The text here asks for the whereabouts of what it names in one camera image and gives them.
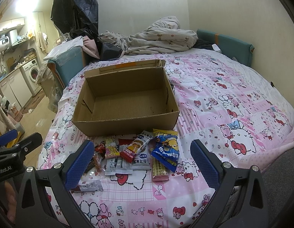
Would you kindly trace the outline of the white blue snack packet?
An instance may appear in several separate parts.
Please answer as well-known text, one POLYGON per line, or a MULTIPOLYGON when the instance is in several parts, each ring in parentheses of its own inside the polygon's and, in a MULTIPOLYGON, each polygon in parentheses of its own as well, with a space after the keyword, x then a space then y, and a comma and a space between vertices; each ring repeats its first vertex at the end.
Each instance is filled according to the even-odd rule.
POLYGON ((132 170, 151 170, 148 146, 136 155, 132 163, 132 170))

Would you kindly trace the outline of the teal bed headboard cushion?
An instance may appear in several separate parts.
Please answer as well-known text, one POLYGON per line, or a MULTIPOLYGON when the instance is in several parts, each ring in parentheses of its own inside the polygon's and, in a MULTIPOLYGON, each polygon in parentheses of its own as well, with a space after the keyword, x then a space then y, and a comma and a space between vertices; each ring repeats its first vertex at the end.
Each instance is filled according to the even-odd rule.
POLYGON ((251 67, 253 59, 253 44, 246 43, 231 36, 198 29, 196 31, 198 39, 207 41, 211 45, 216 44, 221 53, 239 63, 251 67))

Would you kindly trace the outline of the chocolate white snack packet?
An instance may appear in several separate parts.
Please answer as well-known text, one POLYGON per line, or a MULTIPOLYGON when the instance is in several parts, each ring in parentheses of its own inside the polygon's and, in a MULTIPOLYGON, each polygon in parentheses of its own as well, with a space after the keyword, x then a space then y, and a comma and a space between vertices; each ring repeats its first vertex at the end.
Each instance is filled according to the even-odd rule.
POLYGON ((103 191, 103 186, 100 180, 93 180, 89 183, 78 184, 71 189, 71 192, 97 192, 103 191))

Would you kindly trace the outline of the blue yellow snack bag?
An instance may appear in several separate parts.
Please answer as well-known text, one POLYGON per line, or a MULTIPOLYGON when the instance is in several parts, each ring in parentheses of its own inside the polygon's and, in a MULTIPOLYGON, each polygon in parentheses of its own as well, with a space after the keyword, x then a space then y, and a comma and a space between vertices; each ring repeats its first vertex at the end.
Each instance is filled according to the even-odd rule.
POLYGON ((153 135, 155 148, 151 151, 151 156, 174 173, 179 159, 178 132, 153 129, 153 135))

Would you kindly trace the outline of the black plastic bag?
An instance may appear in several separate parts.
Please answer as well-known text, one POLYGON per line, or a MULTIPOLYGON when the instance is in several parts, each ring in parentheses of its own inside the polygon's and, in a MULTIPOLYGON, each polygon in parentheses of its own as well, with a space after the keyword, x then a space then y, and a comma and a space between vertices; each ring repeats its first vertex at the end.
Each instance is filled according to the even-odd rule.
POLYGON ((53 0, 51 20, 62 33, 96 39, 99 35, 98 1, 53 0))

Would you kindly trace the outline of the wafer biscuit packet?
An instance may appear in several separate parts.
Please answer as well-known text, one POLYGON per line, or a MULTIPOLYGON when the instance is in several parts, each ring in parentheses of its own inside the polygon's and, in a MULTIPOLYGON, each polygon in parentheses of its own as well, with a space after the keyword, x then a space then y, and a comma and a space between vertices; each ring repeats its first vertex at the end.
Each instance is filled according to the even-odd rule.
POLYGON ((154 157, 152 157, 152 179, 154 182, 169 180, 166 167, 154 157))

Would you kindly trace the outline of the crumpled white floral blanket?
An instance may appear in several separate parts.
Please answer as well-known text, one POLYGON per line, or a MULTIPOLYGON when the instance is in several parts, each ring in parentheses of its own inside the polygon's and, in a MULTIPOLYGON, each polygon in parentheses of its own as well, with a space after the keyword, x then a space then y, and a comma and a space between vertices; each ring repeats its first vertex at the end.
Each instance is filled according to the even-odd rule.
POLYGON ((134 35, 106 31, 99 38, 103 43, 121 48, 127 55, 150 55, 188 51, 197 42, 198 35, 195 31, 181 29, 178 18, 171 15, 134 35))

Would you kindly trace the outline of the small red candy packet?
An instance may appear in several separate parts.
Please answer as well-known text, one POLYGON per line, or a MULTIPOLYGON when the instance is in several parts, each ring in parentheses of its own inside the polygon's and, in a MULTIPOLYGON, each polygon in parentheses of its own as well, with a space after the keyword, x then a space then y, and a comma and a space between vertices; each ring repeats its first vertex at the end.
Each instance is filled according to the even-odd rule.
POLYGON ((94 147, 94 151, 97 153, 100 153, 101 155, 105 155, 105 153, 106 153, 105 145, 103 143, 96 145, 94 147))

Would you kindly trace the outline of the white grey snack packet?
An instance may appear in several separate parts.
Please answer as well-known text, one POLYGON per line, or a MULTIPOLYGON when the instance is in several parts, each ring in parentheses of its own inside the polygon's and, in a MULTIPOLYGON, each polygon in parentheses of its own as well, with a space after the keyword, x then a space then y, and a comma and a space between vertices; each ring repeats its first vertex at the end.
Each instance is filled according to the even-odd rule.
POLYGON ((105 175, 113 176, 115 174, 132 174, 132 164, 122 157, 107 158, 105 160, 105 175))

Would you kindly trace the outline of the pink Hello Kitty bedsheet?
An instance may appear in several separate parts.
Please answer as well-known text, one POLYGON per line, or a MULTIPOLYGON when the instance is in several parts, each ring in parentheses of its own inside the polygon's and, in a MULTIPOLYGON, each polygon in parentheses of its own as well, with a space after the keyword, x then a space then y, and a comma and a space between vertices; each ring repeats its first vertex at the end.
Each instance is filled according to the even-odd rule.
POLYGON ((117 174, 101 192, 74 194, 95 227, 181 227, 198 218, 213 189, 190 155, 194 139, 234 166, 265 168, 294 149, 294 108, 252 68, 201 49, 153 58, 166 62, 179 108, 177 170, 158 183, 150 170, 117 174))

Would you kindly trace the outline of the red white cake snack packet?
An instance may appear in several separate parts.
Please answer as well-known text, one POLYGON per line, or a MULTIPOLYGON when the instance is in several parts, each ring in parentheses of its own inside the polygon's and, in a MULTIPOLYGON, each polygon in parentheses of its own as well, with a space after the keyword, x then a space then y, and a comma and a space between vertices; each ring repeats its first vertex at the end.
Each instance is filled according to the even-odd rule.
POLYGON ((141 151, 144 151, 151 139, 153 139, 152 133, 147 131, 141 132, 130 145, 120 152, 120 157, 125 159, 127 162, 132 163, 135 157, 141 151))

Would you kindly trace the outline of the pink cloth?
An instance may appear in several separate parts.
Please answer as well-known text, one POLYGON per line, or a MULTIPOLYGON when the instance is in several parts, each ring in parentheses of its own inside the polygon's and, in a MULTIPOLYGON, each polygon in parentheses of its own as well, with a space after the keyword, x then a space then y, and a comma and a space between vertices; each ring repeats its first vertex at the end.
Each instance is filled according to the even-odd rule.
POLYGON ((83 37, 83 51, 87 55, 100 60, 100 55, 96 43, 94 39, 90 39, 88 36, 83 37))

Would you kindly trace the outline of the white washing machine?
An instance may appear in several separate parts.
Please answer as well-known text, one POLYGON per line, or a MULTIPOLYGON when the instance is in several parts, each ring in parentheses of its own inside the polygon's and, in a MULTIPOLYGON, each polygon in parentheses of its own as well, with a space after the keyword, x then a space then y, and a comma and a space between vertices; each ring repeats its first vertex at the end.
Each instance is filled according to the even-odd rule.
POLYGON ((32 96, 36 96, 41 90, 41 86, 37 84, 37 75, 39 73, 39 66, 36 58, 24 63, 20 67, 20 71, 24 77, 24 80, 32 93, 32 96))

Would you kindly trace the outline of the yellow pink snack packet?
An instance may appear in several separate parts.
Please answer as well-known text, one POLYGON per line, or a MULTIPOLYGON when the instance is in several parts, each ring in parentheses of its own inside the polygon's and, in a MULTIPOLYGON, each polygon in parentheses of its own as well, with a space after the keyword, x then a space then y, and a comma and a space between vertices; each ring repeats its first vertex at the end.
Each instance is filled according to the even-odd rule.
POLYGON ((120 156, 120 152, 117 149, 114 136, 104 137, 105 142, 105 158, 115 158, 120 156))

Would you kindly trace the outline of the teal bed side cushion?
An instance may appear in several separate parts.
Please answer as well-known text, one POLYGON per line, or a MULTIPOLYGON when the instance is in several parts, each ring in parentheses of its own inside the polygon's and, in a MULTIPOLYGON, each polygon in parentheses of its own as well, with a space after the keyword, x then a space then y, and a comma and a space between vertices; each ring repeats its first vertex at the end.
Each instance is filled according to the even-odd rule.
POLYGON ((85 66, 86 55, 82 47, 73 47, 47 62, 47 67, 54 75, 54 79, 63 89, 85 66))

